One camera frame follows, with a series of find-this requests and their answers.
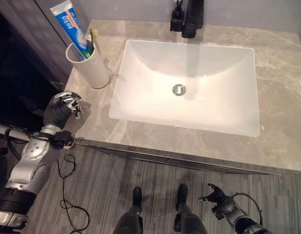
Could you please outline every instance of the faucet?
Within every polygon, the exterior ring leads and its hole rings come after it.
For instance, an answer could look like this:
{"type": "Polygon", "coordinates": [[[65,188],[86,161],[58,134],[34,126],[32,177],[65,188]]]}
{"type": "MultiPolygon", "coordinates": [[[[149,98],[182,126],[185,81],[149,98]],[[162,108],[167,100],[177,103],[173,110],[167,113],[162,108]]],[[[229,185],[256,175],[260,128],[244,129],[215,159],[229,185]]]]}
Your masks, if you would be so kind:
{"type": "Polygon", "coordinates": [[[183,0],[177,0],[177,7],[173,10],[170,31],[182,32],[183,38],[194,38],[196,30],[203,27],[204,0],[188,0],[188,7],[184,20],[182,11],[183,0]]]}

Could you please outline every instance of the white rectangular sink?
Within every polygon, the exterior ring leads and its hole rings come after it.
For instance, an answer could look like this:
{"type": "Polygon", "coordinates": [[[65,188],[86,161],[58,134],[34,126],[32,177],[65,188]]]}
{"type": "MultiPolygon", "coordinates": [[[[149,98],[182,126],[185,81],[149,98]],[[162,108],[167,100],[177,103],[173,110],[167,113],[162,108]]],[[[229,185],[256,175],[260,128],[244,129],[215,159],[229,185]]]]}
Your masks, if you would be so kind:
{"type": "Polygon", "coordinates": [[[109,117],[257,137],[254,50],[128,40],[109,117]]]}

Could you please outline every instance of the gray marble countertop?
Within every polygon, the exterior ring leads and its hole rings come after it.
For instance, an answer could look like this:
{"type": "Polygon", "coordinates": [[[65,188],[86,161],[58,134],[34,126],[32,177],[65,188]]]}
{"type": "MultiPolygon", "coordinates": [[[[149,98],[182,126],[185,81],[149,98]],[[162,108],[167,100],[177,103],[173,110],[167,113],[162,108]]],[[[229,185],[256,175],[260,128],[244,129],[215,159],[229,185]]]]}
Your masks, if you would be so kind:
{"type": "Polygon", "coordinates": [[[72,69],[66,90],[82,98],[84,116],[66,129],[82,139],[301,171],[301,44],[298,34],[205,25],[194,39],[169,31],[166,22],[92,20],[111,81],[88,86],[72,69]],[[110,119],[109,107],[128,39],[250,47],[255,50],[260,136],[110,119]]]}

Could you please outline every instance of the blue toothpaste tube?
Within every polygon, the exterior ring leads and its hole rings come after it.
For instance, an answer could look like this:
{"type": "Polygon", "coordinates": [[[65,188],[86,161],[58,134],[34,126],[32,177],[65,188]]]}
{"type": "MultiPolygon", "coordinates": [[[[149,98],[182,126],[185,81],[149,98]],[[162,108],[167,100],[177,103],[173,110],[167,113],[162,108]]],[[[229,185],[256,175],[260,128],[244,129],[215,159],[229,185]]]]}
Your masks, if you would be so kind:
{"type": "Polygon", "coordinates": [[[50,8],[57,20],[60,22],[66,33],[74,43],[78,51],[87,59],[90,57],[90,49],[84,34],[81,30],[80,23],[77,19],[73,4],[70,0],[60,3],[50,8]]]}

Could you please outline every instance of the gray striped floor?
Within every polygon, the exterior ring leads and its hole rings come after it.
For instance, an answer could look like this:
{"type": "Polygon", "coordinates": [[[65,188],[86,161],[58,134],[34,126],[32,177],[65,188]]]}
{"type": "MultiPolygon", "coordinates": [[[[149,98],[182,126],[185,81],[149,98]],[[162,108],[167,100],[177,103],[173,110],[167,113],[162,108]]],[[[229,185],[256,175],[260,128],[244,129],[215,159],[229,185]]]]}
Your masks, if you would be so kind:
{"type": "MultiPolygon", "coordinates": [[[[218,221],[211,212],[211,203],[199,203],[197,198],[211,192],[208,183],[221,187],[227,194],[245,192],[253,196],[263,209],[264,225],[275,234],[301,234],[301,173],[296,175],[230,175],[193,170],[176,166],[125,159],[103,154],[92,148],[76,146],[64,150],[75,155],[77,169],[67,179],[65,194],[75,205],[88,210],[89,228],[83,233],[111,234],[118,218],[131,206],[132,190],[140,186],[143,192],[142,217],[145,234],[173,234],[174,198],[180,183],[189,188],[188,205],[200,216],[210,234],[234,233],[224,220],[218,221]]],[[[63,172],[70,165],[62,164],[63,172]]],[[[68,234],[65,210],[59,206],[61,179],[57,168],[33,205],[23,234],[68,234]]],[[[258,220],[253,203],[245,197],[236,201],[258,220]]],[[[86,222],[85,215],[70,211],[77,225],[86,222]]]]}

